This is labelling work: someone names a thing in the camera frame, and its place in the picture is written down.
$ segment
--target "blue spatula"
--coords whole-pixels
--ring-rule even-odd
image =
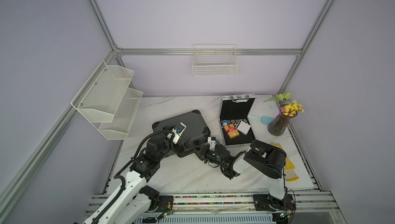
[[[269,116],[262,116],[262,118],[259,118],[257,116],[249,114],[247,117],[250,119],[260,120],[264,124],[269,124],[272,120],[274,120],[274,118],[269,117]]]

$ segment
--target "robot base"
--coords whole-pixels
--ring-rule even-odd
[[[287,194],[284,204],[274,202],[269,194],[255,194],[254,206],[256,211],[276,211],[277,210],[293,210],[296,209],[295,201],[291,194]]]

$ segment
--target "glass vase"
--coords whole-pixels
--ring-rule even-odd
[[[293,117],[286,116],[282,114],[281,112],[274,118],[272,122],[269,123],[267,126],[267,130],[270,132],[270,134],[274,136],[281,136],[285,128],[288,125],[289,120]]]

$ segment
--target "white wire basket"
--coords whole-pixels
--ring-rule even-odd
[[[126,139],[143,93],[129,88],[132,70],[104,61],[99,67],[94,83],[83,98],[76,95],[72,106],[107,140]]]
[[[194,44],[193,76],[235,76],[235,44]]]

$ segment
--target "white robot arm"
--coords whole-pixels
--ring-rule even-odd
[[[180,123],[175,128],[179,129],[152,133],[140,143],[135,156],[114,177],[121,179],[120,186],[94,214],[85,220],[85,224],[131,224],[144,212],[154,211],[158,207],[159,192],[146,184],[159,169],[160,161],[170,148],[173,148],[186,127]],[[144,149],[140,152],[147,140],[145,153]],[[237,177],[251,165],[254,166],[267,175],[269,181],[269,195],[263,200],[262,207],[267,211],[288,210],[285,206],[287,189],[283,173],[286,153],[283,150],[258,140],[251,142],[244,157],[241,156],[244,152],[232,157],[230,152],[219,143],[215,145],[206,143],[192,148],[200,160],[220,165],[221,172],[230,179]],[[130,171],[127,172],[126,178],[123,178],[120,173],[131,163]],[[153,222],[162,218],[164,214],[165,212]]]

